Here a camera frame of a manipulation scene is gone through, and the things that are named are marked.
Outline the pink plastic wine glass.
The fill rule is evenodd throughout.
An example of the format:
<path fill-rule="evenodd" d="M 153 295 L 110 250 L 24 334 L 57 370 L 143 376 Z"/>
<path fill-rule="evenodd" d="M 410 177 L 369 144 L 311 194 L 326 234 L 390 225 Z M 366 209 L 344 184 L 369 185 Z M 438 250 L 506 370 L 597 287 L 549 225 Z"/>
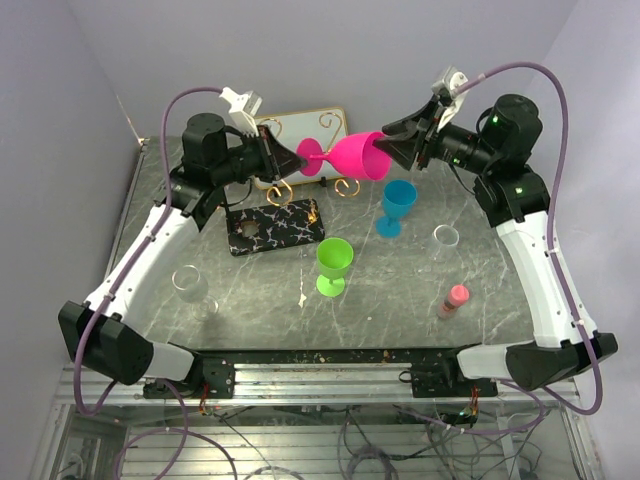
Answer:
<path fill-rule="evenodd" d="M 382 137 L 379 131 L 352 134 L 339 140 L 329 152 L 325 152 L 317 140 L 305 138 L 296 149 L 296 154 L 307 162 L 300 172 L 314 176 L 329 163 L 343 177 L 381 181 L 392 163 L 387 153 L 374 146 L 374 141 Z"/>

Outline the blue plastic wine glass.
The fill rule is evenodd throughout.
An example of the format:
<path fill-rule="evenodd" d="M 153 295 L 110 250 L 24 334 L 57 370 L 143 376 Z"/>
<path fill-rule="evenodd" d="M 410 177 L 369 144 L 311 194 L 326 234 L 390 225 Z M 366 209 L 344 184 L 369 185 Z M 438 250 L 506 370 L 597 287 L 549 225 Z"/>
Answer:
<path fill-rule="evenodd" d="M 401 219 L 409 214 L 417 201 L 415 186 L 406 180 L 392 180 L 383 190 L 384 215 L 376 221 L 376 231 L 384 238 L 395 238 L 402 231 Z"/>

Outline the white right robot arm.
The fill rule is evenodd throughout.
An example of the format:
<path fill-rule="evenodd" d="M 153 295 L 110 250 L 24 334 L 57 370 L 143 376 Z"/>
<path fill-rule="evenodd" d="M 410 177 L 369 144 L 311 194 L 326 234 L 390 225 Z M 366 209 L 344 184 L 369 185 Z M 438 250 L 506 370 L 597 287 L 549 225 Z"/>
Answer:
<path fill-rule="evenodd" d="M 441 160 L 474 174 L 474 198 L 515 266 L 533 338 L 457 349 L 440 373 L 442 387 L 459 396 L 476 379 L 492 378 L 531 391 L 596 369 L 618 344 L 613 334 L 599 332 L 562 270 L 551 196 L 527 164 L 543 128 L 538 107 L 505 94 L 482 113 L 476 131 L 443 125 L 444 118 L 444 106 L 432 96 L 417 112 L 383 126 L 374 144 L 406 170 Z"/>

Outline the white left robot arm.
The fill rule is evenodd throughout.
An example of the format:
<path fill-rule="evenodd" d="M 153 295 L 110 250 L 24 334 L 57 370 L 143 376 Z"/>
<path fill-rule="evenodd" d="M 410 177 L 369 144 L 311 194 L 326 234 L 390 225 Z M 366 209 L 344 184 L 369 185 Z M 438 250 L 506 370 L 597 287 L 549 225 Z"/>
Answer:
<path fill-rule="evenodd" d="M 182 134 L 183 155 L 169 187 L 154 202 L 147 221 L 120 262 L 82 303 L 59 312 L 74 378 L 89 368 L 124 385 L 164 378 L 182 397 L 203 387 L 196 354 L 146 339 L 134 327 L 161 275 L 226 201 L 225 188 L 253 177 L 280 180 L 306 160 L 286 148 L 265 125 L 243 134 L 212 113 L 192 116 Z"/>

